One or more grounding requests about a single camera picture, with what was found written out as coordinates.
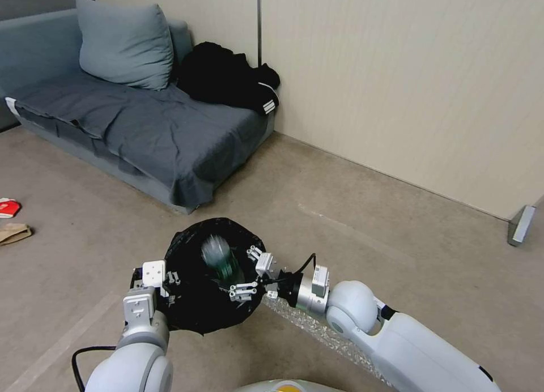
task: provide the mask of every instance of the brown paper bag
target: brown paper bag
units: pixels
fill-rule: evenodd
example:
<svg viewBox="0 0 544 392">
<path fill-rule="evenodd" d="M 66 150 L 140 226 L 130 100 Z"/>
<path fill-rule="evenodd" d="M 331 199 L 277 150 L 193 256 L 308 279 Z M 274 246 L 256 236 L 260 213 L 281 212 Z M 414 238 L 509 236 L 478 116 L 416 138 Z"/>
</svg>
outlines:
<svg viewBox="0 0 544 392">
<path fill-rule="evenodd" d="M 25 224 L 5 224 L 0 227 L 0 246 L 17 242 L 25 239 L 32 234 L 28 225 Z"/>
</svg>

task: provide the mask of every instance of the bubble wrap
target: bubble wrap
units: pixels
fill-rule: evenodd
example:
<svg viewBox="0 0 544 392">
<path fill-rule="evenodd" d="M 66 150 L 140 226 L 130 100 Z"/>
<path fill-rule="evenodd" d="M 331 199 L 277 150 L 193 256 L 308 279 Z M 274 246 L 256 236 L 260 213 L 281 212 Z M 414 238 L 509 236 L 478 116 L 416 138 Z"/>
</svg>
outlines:
<svg viewBox="0 0 544 392">
<path fill-rule="evenodd" d="M 391 384 L 385 380 L 383 375 L 376 370 L 374 365 L 372 365 L 370 359 L 363 355 L 361 350 L 358 349 L 355 344 L 346 340 L 345 338 L 342 338 L 327 325 L 310 317 L 299 309 L 290 307 L 284 299 L 271 300 L 268 297 L 263 297 L 262 302 L 272 311 L 278 313 L 283 318 L 288 319 L 298 328 L 310 333 L 311 336 L 327 347 L 348 358 L 354 364 L 363 367 L 367 371 L 371 372 L 380 381 L 386 383 L 388 386 L 391 386 Z"/>
</svg>

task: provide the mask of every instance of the yellow label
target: yellow label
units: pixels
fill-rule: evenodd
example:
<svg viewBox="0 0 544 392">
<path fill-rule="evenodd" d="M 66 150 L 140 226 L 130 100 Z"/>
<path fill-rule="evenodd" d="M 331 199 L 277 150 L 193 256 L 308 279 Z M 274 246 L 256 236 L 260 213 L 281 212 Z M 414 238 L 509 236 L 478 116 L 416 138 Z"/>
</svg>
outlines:
<svg viewBox="0 0 544 392">
<path fill-rule="evenodd" d="M 278 392 L 301 392 L 296 386 L 293 385 L 282 385 L 277 390 Z"/>
</svg>

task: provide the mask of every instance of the green plastic bottle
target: green plastic bottle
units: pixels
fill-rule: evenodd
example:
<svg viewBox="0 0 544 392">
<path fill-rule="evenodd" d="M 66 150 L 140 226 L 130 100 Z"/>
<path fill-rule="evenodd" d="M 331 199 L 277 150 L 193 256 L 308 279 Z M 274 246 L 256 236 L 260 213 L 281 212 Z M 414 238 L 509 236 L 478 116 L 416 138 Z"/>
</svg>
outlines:
<svg viewBox="0 0 544 392">
<path fill-rule="evenodd" d="M 236 284 L 244 282 L 244 273 L 232 254 L 228 242 L 221 236 L 211 235 L 202 244 L 202 259 L 215 271 L 220 282 Z"/>
</svg>

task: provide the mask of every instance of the gray sofa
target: gray sofa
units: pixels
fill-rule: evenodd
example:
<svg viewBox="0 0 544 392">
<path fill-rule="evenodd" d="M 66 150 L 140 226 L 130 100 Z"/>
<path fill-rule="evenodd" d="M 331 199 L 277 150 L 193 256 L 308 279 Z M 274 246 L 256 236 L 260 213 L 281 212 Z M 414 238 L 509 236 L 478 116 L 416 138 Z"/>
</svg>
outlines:
<svg viewBox="0 0 544 392">
<path fill-rule="evenodd" d="M 188 28 L 169 27 L 180 62 L 192 48 Z M 0 22 L 0 96 L 28 130 L 176 210 L 209 202 L 274 129 L 273 115 L 197 102 L 172 85 L 155 92 L 94 78 L 79 67 L 81 42 L 75 10 Z M 129 107 L 104 122 L 100 102 L 113 95 L 130 97 Z"/>
</svg>

